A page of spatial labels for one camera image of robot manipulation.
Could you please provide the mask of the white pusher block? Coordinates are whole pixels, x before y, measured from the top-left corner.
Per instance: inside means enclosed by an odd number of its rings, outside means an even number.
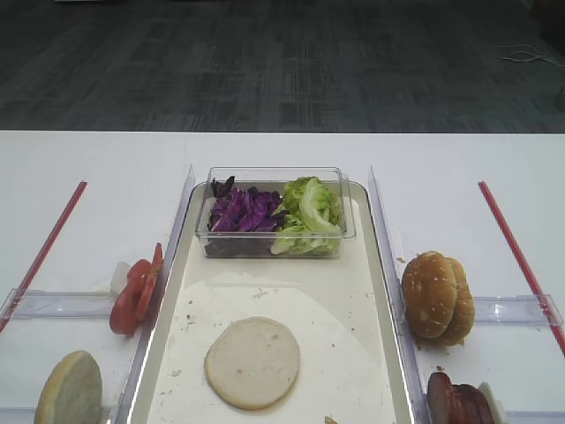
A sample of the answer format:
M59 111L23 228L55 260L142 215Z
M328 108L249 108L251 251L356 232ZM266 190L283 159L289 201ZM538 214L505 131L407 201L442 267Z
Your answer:
M117 264L114 273L112 275L112 278L110 280L110 286L109 286L110 293L114 297L117 297L127 285L127 275L131 267L132 266L130 264L123 261L120 261Z
M482 382L478 386L478 390L483 394L486 399L486 402L489 405L490 413L493 416L493 421L495 424L508 424L509 417L501 403L498 400L491 389L491 386L487 382Z

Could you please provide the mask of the bottom bun slice on tray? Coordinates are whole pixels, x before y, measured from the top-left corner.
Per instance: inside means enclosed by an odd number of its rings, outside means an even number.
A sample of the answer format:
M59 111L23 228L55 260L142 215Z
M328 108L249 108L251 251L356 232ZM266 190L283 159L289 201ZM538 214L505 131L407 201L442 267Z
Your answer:
M233 322L212 343L204 361L212 390L244 410L268 408L297 380L300 349L282 323L261 316Z

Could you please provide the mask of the white pusher block left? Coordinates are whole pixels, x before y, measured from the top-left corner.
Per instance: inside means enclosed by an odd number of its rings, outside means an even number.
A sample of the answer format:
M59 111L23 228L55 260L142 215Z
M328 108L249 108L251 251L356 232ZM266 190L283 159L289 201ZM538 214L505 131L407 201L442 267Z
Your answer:
M117 297L127 285L127 275L131 267L132 266L130 264L123 261L120 261L117 264L114 273L112 275L112 278L110 280L110 286L109 286L110 293L114 297Z

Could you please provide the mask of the right upper clear rail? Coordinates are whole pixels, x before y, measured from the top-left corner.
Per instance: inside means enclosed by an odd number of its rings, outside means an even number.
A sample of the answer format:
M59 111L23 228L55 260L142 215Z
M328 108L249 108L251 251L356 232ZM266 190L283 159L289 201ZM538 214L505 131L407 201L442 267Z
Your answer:
M564 323L548 294L515 297L475 297L476 325L561 327Z

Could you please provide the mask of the red strip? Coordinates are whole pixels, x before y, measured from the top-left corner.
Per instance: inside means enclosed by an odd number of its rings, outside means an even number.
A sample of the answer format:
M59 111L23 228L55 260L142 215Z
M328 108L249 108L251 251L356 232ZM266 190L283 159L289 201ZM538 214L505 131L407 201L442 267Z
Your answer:
M66 206L64 207L63 212L58 217L55 225L53 226L46 240L43 242L41 249L39 250L38 254L35 256L30 268L24 275L24 278L20 282L19 286L15 289L14 294L11 295L9 299L7 299L8 301L7 307L5 307L3 309L3 312L1 313L1 331L4 331L5 327L10 322L17 306L19 305L20 301L23 299L24 295L26 294L27 289L33 282L41 265L43 264L44 260L49 254L51 247L57 240L59 233L64 228L64 225L66 224L68 218L72 214L72 211L76 207L80 197L82 196L86 188L87 188L86 181L80 181L78 183L71 198L68 200Z
M496 223L498 224L504 238L506 239L508 247L510 248L512 254L514 255L516 262L519 268L521 269L524 278L531 289L533 296L539 302L539 307L542 313L544 314L544 316L546 317L547 322L549 323L549 327L554 335L557 345L559 345L561 352L564 352L564 331L562 329L562 325L559 324L557 311L555 310L555 308L550 306L549 296L543 292L538 279L536 278L521 247L516 241L516 238L512 230L510 229L506 218L502 214L501 209L498 206L496 199L494 198L487 183L485 181L479 181L478 187L482 195L484 196L486 203L490 208L493 217Z

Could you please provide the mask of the white metal tray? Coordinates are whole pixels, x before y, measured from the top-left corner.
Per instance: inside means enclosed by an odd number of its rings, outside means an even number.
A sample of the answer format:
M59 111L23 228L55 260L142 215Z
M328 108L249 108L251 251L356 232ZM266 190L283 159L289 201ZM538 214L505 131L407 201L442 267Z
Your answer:
M409 422L365 188L350 185L357 234L336 259L208 259L194 233L203 196L196 187L185 210L131 422ZM220 334L251 316L286 325L301 352L291 391L257 411L222 401L204 368Z

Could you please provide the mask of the sesame bun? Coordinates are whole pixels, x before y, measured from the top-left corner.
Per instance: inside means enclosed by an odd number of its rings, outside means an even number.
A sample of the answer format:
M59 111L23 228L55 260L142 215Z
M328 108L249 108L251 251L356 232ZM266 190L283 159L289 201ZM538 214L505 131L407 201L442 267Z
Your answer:
M423 338L442 335L457 299L456 277L448 259L435 251L420 254L406 266L401 286L411 331Z
M456 303L451 321L441 335L446 346L461 344L471 332L474 324L475 307L463 265L454 258L448 258L456 278Z

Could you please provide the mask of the upright bun half left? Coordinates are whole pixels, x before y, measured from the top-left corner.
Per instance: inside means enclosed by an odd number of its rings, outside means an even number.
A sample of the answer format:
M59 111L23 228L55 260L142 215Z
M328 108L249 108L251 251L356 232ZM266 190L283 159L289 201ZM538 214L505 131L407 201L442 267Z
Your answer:
M98 423L102 413L102 375L87 351L65 355L41 391L34 423Z

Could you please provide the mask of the white pusher block right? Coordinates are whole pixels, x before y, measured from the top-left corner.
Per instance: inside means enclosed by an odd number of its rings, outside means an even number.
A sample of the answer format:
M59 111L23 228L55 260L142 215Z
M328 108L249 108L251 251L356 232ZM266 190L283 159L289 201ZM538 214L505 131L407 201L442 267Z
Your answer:
M491 389L491 386L487 382L482 382L478 386L478 390L483 394L486 399L486 402L489 405L490 413L493 416L493 421L495 424L508 424L509 417L501 403L498 400Z

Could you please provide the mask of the clear plastic salad container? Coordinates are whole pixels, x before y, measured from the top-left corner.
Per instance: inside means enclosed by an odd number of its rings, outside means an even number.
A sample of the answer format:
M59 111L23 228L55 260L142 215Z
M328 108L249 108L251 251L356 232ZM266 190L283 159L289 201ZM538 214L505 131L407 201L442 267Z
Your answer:
M356 235L336 167L214 167L195 228L208 258L334 258Z

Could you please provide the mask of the long clear divider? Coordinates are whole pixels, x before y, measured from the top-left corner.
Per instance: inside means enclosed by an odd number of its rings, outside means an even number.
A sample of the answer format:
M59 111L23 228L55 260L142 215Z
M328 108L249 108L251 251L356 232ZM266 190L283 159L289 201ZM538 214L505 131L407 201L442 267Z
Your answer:
M396 272L396 259L390 243L390 232L383 208L381 190L373 167L370 167L368 174L368 190L387 292L388 309L395 334L397 356L402 369L410 420L411 423L430 423L426 394L422 388L414 351L415 344L408 323L404 318L403 295Z
M165 295L171 268L173 266L179 240L185 225L186 213L189 208L191 192L195 185L193 166L190 165L184 182L176 217L169 235L169 241L164 252L164 263L157 280L154 293L149 303L148 318L141 326L138 346L132 360L130 372L123 393L115 408L113 418L109 423L131 423L133 408L138 397L142 376L149 357L149 350L154 338L155 326L159 318L162 300Z

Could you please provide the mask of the left long clear divider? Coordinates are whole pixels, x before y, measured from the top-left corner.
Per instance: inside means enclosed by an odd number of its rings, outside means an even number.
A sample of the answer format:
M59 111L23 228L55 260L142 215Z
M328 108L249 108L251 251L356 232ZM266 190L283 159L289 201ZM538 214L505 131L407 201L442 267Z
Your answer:
M164 252L164 263L157 280L154 293L149 303L148 318L141 326L138 346L132 360L130 372L123 393L115 408L113 418L109 423L131 423L133 408L138 397L142 376L149 357L149 350L154 338L155 326L159 318L162 300L165 295L171 268L173 266L179 240L185 225L186 213L189 208L191 192L195 185L193 166L190 165L184 182L176 217L169 235L169 241Z

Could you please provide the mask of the left red strip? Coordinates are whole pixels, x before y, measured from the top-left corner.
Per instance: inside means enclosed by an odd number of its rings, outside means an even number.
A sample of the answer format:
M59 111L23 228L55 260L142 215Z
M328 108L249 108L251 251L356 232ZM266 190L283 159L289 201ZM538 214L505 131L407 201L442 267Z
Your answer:
M80 181L78 183L71 198L68 200L66 206L64 207L63 212L58 217L55 225L53 226L46 240L43 242L41 249L39 250L38 254L35 256L30 268L24 275L24 278L20 282L19 286L15 289L14 294L11 295L9 299L7 299L8 301L7 307L5 307L3 309L3 312L1 313L1 331L4 331L5 327L10 322L17 306L19 305L20 301L23 299L24 295L26 294L27 289L33 282L41 265L43 264L44 260L49 254L51 247L57 240L59 233L64 228L64 225L66 224L68 218L72 214L72 211L76 207L80 197L82 196L86 188L87 188L86 181Z

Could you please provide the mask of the front meat patty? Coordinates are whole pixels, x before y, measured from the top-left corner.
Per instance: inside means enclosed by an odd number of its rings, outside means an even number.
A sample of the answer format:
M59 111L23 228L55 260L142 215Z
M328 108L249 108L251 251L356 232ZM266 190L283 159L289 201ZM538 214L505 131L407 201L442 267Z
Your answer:
M426 397L433 424L458 422L453 385L445 373L431 374Z

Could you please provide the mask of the right red strip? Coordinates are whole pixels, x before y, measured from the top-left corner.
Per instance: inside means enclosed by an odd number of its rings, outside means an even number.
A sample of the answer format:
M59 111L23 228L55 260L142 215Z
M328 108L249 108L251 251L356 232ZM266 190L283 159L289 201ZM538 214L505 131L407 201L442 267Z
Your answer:
M512 254L514 255L516 262L519 268L521 269L524 278L531 289L533 296L539 302L539 307L542 313L544 314L544 316L546 317L547 322L549 323L549 327L554 335L557 345L559 345L561 352L564 352L564 331L562 329L562 325L559 324L557 311L555 310L555 308L550 306L549 296L543 292L538 279L536 278L521 247L516 241L516 238L512 230L510 229L506 218L502 214L501 209L498 206L496 199L494 198L487 183L485 181L479 181L478 187L482 195L484 196L486 203L490 208L493 217L496 223L498 224L504 238L506 239L508 247L510 248Z

